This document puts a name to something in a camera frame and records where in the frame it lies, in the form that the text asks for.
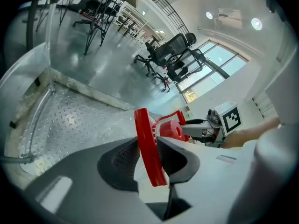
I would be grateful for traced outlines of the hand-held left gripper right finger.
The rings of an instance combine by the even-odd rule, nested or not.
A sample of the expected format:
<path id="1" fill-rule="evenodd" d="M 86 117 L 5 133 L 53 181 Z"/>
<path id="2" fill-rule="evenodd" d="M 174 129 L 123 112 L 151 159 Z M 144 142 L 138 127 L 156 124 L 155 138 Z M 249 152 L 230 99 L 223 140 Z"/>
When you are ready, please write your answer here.
<path id="1" fill-rule="evenodd" d="M 157 150 L 162 167 L 171 184 L 189 181 L 199 169 L 198 156 L 176 145 L 174 140 L 158 137 Z"/>

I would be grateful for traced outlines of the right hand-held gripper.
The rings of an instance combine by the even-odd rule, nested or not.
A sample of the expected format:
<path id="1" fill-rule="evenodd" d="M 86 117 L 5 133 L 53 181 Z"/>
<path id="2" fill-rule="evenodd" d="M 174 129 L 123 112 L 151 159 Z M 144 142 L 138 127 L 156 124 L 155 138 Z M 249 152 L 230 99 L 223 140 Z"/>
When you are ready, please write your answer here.
<path id="1" fill-rule="evenodd" d="M 189 119 L 183 134 L 207 147 L 221 147 L 229 134 L 242 125 L 237 103 L 225 102 L 209 109 L 205 119 Z"/>

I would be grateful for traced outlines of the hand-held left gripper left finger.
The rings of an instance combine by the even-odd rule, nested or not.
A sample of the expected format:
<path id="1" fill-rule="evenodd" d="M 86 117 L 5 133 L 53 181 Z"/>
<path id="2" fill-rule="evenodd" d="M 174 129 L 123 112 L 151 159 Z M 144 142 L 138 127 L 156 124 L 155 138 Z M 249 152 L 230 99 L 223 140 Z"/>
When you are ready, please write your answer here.
<path id="1" fill-rule="evenodd" d="M 138 138 L 117 140 L 102 147 L 107 150 L 98 161 L 101 178 L 114 189 L 138 192 L 138 183 L 134 180 L 135 167 L 140 158 Z"/>

